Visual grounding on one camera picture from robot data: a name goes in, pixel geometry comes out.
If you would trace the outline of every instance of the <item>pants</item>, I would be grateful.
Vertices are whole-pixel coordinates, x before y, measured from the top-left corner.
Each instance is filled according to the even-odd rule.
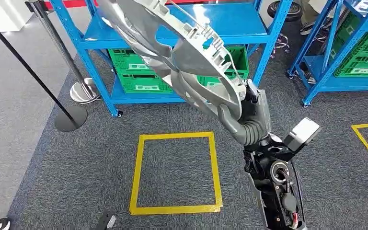
[[[301,0],[302,7],[302,24],[314,23],[317,20],[317,16],[322,12],[327,0]],[[333,18],[335,8],[329,12],[328,17]]]

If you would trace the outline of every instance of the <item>carpet floor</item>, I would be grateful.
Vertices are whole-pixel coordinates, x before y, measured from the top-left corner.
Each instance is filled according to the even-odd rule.
[[[302,83],[284,75],[303,37],[297,24],[287,23],[283,31],[292,38],[292,53],[277,52],[260,87],[270,102],[273,133],[284,137],[306,116],[323,127],[295,157],[307,224],[315,229],[368,229],[368,151],[351,128],[368,123],[368,92],[320,93],[311,107],[303,108]],[[254,54],[250,59],[252,69],[257,58]],[[111,86],[110,68],[99,57],[93,59]],[[59,96],[68,105],[72,83],[68,76]],[[8,213],[15,228],[94,228],[105,210],[116,216],[115,228],[262,228],[243,171],[242,146],[219,122],[185,103],[119,105],[122,118],[112,118],[101,101],[83,107],[87,122],[71,133],[54,128],[58,109],[53,109]],[[131,215],[139,135],[198,131],[214,132],[221,211]],[[368,129],[361,131],[368,139]],[[138,207],[214,203],[205,138],[146,141],[141,175]]]

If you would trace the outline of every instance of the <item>stanchion base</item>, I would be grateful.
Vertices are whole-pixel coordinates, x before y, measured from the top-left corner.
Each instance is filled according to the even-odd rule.
[[[91,98],[87,94],[85,94],[85,91],[79,82],[76,82],[72,85],[70,89],[70,97],[75,102],[88,104],[97,100],[100,97],[100,94],[98,93],[98,90],[92,78],[85,78],[84,82],[88,85],[88,88],[91,89],[93,97]]]
[[[56,119],[54,120],[54,126],[60,132],[71,132],[81,127],[87,120],[88,113],[82,107],[70,106],[66,108],[70,115],[74,118],[75,123],[73,123],[69,117],[63,112],[59,111]]]

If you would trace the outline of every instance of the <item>black pole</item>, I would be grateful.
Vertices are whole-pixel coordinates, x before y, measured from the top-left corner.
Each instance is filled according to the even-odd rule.
[[[45,92],[53,99],[53,101],[60,107],[60,109],[64,112],[64,114],[73,122],[74,118],[68,113],[66,108],[57,100],[57,98],[52,94],[52,92],[47,88],[47,86],[42,82],[42,80],[38,77],[38,75],[30,68],[29,64],[23,59],[22,56],[16,51],[13,46],[9,43],[9,41],[2,35],[0,32],[0,40],[5,44],[5,46],[12,52],[13,55],[21,62],[21,64],[29,71],[32,77],[40,84],[40,86],[45,90]]]
[[[84,124],[86,118],[87,118],[87,112],[85,109],[74,106],[72,107],[73,114],[78,115],[78,120],[76,121],[73,116],[67,111],[66,108],[60,103],[60,101],[52,94],[52,92],[47,88],[47,86],[42,82],[42,80],[38,77],[38,75],[33,71],[33,69],[29,66],[29,64],[26,63],[26,61],[20,56],[20,54],[13,48],[13,46],[9,43],[9,41],[2,35],[0,32],[0,40],[5,44],[5,46],[12,52],[13,55],[20,61],[20,63],[27,69],[27,71],[32,75],[32,77],[36,80],[37,83],[40,84],[40,86],[46,91],[46,93],[53,99],[53,101],[60,107],[60,109],[63,111],[63,113],[68,117],[68,119],[71,121],[72,126],[70,127],[69,122],[65,121],[63,116],[59,115],[56,118],[55,125],[58,123],[59,125],[56,125],[56,128],[63,132],[69,132],[73,131],[82,124]]]

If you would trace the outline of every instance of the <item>gray carpet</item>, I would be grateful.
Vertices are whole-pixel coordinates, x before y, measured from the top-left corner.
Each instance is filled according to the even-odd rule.
[[[88,9],[73,8],[69,12],[84,31],[91,18]],[[75,55],[58,17],[55,13],[49,17],[70,53]],[[4,36],[57,95],[69,68],[39,19],[32,17],[21,31],[4,33]],[[0,41],[0,217],[11,206],[53,105]]]
[[[302,42],[298,29],[297,24],[285,27],[294,38],[293,53],[278,52],[261,83],[270,102],[273,132],[284,137],[305,116],[323,127],[295,157],[308,226],[368,229],[368,152],[350,127],[368,123],[368,92],[323,93],[311,107],[302,108],[305,89],[298,79],[284,76]],[[109,67],[93,58],[112,83]],[[255,57],[251,62],[255,66]],[[72,104],[72,82],[68,76],[60,93],[66,104]],[[262,228],[243,172],[242,146],[217,121],[184,103],[120,105],[125,113],[120,119],[112,118],[103,102],[84,107],[88,120],[72,133],[55,130],[58,109],[53,109],[8,213],[15,228],[93,228],[104,210],[116,216],[115,228]],[[139,135],[196,131],[215,134],[221,211],[130,215]],[[146,141],[141,175],[138,207],[214,202],[204,138]]]

